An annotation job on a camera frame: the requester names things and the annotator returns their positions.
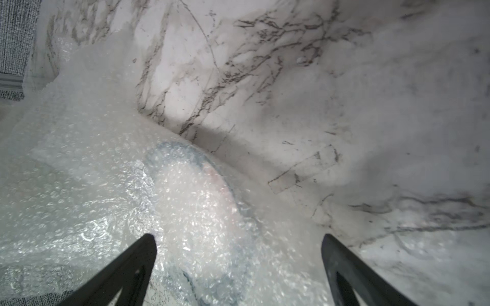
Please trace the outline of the clear bubble wrap sheet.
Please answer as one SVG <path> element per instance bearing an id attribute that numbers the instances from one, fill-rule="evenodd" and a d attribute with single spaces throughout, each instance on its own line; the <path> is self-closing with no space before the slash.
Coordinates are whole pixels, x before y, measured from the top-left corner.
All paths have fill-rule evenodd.
<path id="1" fill-rule="evenodd" d="M 144 304 L 185 305 L 165 282 L 144 159 L 163 142 L 192 144 L 137 110 L 140 72 L 122 29 L 71 50 L 52 82 L 1 107 L 3 305 L 55 305 L 146 233 L 157 255 Z M 242 305 L 331 305 L 324 232 L 207 155 L 259 224 Z"/>

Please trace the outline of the teal rimmed plate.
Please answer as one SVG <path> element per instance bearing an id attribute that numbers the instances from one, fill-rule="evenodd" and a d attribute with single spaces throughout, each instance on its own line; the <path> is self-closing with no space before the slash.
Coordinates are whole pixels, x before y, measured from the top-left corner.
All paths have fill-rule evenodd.
<path id="1" fill-rule="evenodd" d="M 259 224 L 205 153 L 163 142 L 144 159 L 168 288 L 185 305 L 242 305 Z"/>

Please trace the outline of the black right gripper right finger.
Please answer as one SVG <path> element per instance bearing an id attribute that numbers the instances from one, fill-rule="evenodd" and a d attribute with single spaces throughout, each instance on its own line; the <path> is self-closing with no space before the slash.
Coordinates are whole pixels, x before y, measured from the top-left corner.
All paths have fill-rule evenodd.
<path id="1" fill-rule="evenodd" d="M 324 236 L 321 254 L 335 305 L 359 305 L 361 297 L 370 306 L 416 306 L 333 235 Z"/>

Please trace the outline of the aluminium cage frame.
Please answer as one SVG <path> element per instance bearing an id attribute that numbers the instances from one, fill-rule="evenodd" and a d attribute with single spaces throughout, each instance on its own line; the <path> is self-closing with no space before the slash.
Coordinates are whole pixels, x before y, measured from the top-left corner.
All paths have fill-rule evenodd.
<path id="1" fill-rule="evenodd" d="M 0 73 L 0 90 L 22 93 L 23 80 L 24 80 L 23 76 L 12 75 L 8 73 Z"/>

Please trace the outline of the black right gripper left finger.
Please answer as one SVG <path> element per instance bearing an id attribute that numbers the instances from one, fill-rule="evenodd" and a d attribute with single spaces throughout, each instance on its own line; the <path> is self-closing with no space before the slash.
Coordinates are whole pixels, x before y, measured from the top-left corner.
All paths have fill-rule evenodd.
<path id="1" fill-rule="evenodd" d="M 142 305 L 157 255 L 152 234 L 146 233 L 60 305 Z"/>

